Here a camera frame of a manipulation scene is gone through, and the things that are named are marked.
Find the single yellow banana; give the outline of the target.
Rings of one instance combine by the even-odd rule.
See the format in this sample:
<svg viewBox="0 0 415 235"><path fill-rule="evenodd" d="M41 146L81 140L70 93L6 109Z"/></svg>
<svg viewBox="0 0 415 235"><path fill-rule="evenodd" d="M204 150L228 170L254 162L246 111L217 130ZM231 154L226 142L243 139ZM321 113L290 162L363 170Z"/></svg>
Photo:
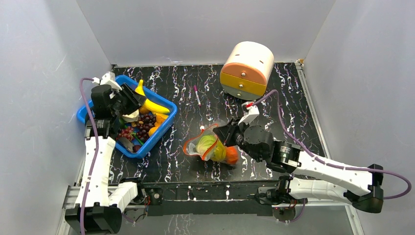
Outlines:
<svg viewBox="0 0 415 235"><path fill-rule="evenodd" d="M159 104L157 104L157 103L155 103L155 102L151 101L151 100L150 100L150 99L146 96L146 94L145 94L145 92L144 92L144 89L143 89L143 84L144 84L144 81L143 81L143 80L140 80L140 81L138 82L138 86L137 86L137 87L136 87L136 89L135 89L135 92L136 92L136 93L138 93L139 95L142 95L142 96L144 96L144 97L146 98L146 100L145 100L145 102L144 102L143 106L144 106L147 110L151 111L152 113L169 114L169 113L170 113L170 110L169 110L168 108L166 108L166 107L164 107L164 106L161 106L161 105L159 105Z"/></svg>

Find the orange tangerine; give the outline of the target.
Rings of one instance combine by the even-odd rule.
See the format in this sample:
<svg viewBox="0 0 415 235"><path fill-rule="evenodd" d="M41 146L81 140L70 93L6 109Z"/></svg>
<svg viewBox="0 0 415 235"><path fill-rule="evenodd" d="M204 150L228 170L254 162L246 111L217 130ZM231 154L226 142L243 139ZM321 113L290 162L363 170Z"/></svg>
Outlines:
<svg viewBox="0 0 415 235"><path fill-rule="evenodd" d="M230 165L235 165L239 160L237 148L235 146L226 148L226 162Z"/></svg>

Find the yellow banana bunch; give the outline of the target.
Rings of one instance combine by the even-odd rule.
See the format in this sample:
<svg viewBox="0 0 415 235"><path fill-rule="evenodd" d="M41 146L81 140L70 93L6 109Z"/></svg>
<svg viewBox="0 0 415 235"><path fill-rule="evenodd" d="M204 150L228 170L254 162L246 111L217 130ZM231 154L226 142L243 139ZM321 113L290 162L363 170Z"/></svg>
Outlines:
<svg viewBox="0 0 415 235"><path fill-rule="evenodd" d="M219 141L209 152L209 159L215 162L226 161L226 147Z"/></svg>

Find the clear zip top bag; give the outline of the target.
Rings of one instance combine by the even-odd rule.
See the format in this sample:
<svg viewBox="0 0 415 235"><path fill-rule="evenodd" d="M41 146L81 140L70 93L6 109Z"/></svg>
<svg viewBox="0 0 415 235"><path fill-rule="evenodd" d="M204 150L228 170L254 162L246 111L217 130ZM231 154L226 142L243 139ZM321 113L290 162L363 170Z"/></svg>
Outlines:
<svg viewBox="0 0 415 235"><path fill-rule="evenodd" d="M235 146L225 147L214 133L213 129L225 125L219 120L201 130L200 134L184 143L183 151L188 156L198 156L203 161L219 162L227 165L236 165L239 153Z"/></svg>

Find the green cabbage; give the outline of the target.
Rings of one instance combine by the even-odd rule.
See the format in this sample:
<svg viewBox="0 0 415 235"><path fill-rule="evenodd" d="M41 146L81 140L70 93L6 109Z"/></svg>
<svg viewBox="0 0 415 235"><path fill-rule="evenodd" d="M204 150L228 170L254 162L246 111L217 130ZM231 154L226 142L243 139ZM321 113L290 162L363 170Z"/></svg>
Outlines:
<svg viewBox="0 0 415 235"><path fill-rule="evenodd" d="M210 147L215 145L216 141L217 137L215 135L204 135L199 139L196 145L196 151L203 155Z"/></svg>

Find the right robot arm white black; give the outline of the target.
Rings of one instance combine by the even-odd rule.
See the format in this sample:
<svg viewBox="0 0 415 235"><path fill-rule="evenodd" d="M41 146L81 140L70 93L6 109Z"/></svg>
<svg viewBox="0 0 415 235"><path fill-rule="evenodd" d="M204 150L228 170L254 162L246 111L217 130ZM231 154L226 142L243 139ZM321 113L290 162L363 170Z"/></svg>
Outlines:
<svg viewBox="0 0 415 235"><path fill-rule="evenodd" d="M255 196L261 204L305 202L308 198L344 202L369 213L380 213L384 194L382 167L372 164L362 170L320 156L311 157L300 147L277 141L258 125L228 124L213 132L226 146L238 146L257 162L282 173L275 188L259 188Z"/></svg>

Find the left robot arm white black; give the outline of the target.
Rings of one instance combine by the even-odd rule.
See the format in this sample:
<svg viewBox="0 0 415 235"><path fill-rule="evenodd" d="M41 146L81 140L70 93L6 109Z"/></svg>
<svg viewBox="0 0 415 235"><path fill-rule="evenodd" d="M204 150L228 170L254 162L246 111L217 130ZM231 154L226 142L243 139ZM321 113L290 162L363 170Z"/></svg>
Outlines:
<svg viewBox="0 0 415 235"><path fill-rule="evenodd" d="M130 203L142 204L148 195L138 178L125 178L109 193L110 161L121 126L120 117L131 113L144 97L127 85L109 84L91 90L92 106L86 101L86 158L78 196L65 220L80 235L116 234Z"/></svg>

